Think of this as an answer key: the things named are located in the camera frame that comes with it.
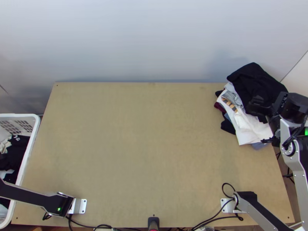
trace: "cable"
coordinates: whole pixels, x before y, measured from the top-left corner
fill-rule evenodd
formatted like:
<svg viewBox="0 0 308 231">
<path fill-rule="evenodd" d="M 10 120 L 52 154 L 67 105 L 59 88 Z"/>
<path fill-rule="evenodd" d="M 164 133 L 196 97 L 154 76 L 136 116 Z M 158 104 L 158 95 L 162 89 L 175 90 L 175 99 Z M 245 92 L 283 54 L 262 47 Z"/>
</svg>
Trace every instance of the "cable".
<svg viewBox="0 0 308 231">
<path fill-rule="evenodd" d="M 69 220 L 69 228 L 70 228 L 70 231 L 73 231 L 73 229 L 72 229 L 72 227 L 71 227 L 71 225 L 70 225 L 71 222 L 73 222 L 74 224 L 79 225 L 79 226 L 81 226 L 81 227 L 94 229 L 93 231 L 95 231 L 96 229 L 112 229 L 112 226 L 107 225 L 107 224 L 100 224 L 100 225 L 98 225 L 98 226 L 88 226 L 88 225 L 80 224 L 80 223 L 78 223 L 78 222 L 72 220 L 72 215 L 73 215 L 73 214 L 70 214 L 69 216 L 66 216 L 66 218 Z"/>
<path fill-rule="evenodd" d="M 221 209 L 220 209 L 213 217 L 211 217 L 211 218 L 209 218 L 209 219 L 207 219 L 207 220 L 205 220 L 205 221 L 200 222 L 199 224 L 197 224 L 196 226 L 194 226 L 191 230 L 192 230 L 192 231 L 195 231 L 196 229 L 199 229 L 200 227 L 204 226 L 204 223 L 206 223 L 206 222 L 210 221 L 211 219 L 215 218 L 215 217 L 223 210 L 223 208 L 224 208 L 230 201 L 233 201 L 233 200 L 234 200 L 234 198 L 231 199 L 231 200 L 228 200 L 226 203 L 224 203 L 224 205 L 221 207 Z"/>
<path fill-rule="evenodd" d="M 235 216 L 225 216 L 225 217 L 215 218 L 215 217 L 223 210 L 223 208 L 224 208 L 230 201 L 234 201 L 234 198 L 233 198 L 233 197 L 227 195 L 227 194 L 224 192 L 224 186 L 225 186 L 225 185 L 229 185 L 234 191 L 235 191 L 235 189 L 234 189 L 234 187 L 233 187 L 231 184 L 229 184 L 229 183 L 223 183 L 223 185 L 222 185 L 222 187 L 221 187 L 221 189 L 222 189 L 222 191 L 223 191 L 223 194 L 224 194 L 226 197 L 230 198 L 230 200 L 228 200 L 226 203 L 224 203 L 224 205 L 221 207 L 221 209 L 220 209 L 213 217 L 211 217 L 211 218 L 209 218 L 209 219 L 207 219 L 207 220 L 205 220 L 205 221 L 200 222 L 199 224 L 197 224 L 196 226 L 194 226 L 194 227 L 191 229 L 191 231 L 195 231 L 195 230 L 197 230 L 197 229 L 199 229 L 199 228 L 201 228 L 201 227 L 203 227 L 203 226 L 205 226 L 205 225 L 207 225 L 207 224 L 209 224 L 209 223 L 211 223 L 211 222 L 213 222 L 213 221 L 217 221 L 217 220 L 221 220 L 221 219 L 226 219 L 226 218 L 238 218 L 240 221 L 243 221 L 243 220 L 244 220 L 242 217 L 238 216 L 237 213 L 235 214 Z"/>
<path fill-rule="evenodd" d="M 224 192 L 224 186 L 225 186 L 225 185 L 229 185 L 229 186 L 231 186 L 231 188 L 232 188 L 232 189 L 233 189 L 233 191 L 235 192 L 234 187 L 233 187 L 231 184 L 229 184 L 229 183 L 223 183 L 223 185 L 222 185 L 222 187 L 221 187 L 221 190 L 223 191 L 223 194 L 224 194 L 226 197 L 231 198 L 231 199 L 233 199 L 233 200 L 234 200 L 234 198 L 233 198 L 233 197 L 228 196 L 228 195 Z"/>
<path fill-rule="evenodd" d="M 220 218 L 215 218 L 213 220 L 210 220 L 210 221 L 202 224 L 202 226 L 198 227 L 197 229 L 199 229 L 199 228 L 201 228 L 201 227 L 203 227 L 203 226 L 205 226 L 205 225 L 207 225 L 209 223 L 212 223 L 213 221 L 217 221 L 217 220 L 221 220 L 221 219 L 226 219 L 226 218 L 238 218 L 240 221 L 244 220 L 242 217 L 238 216 L 238 214 L 236 213 L 235 216 L 220 217 Z"/>
<path fill-rule="evenodd" d="M 280 155 L 281 155 L 281 152 L 276 154 L 277 160 L 279 159 Z"/>
<path fill-rule="evenodd" d="M 45 213 L 44 214 L 44 216 L 43 216 L 43 218 L 42 218 L 42 220 L 44 221 L 44 220 L 48 220 L 49 218 L 51 218 L 52 217 L 52 215 L 50 215 L 50 214 L 48 214 L 48 213 Z"/>
<path fill-rule="evenodd" d="M 296 136 L 299 135 L 299 133 L 303 130 L 303 128 L 305 127 L 305 123 L 307 121 L 308 115 L 305 115 L 304 117 L 304 122 L 301 124 L 300 127 L 298 127 L 297 129 L 294 130 L 293 134 L 282 144 L 282 146 L 288 150 L 288 147 L 290 145 L 290 143 L 292 142 L 293 139 L 296 138 Z"/>
</svg>

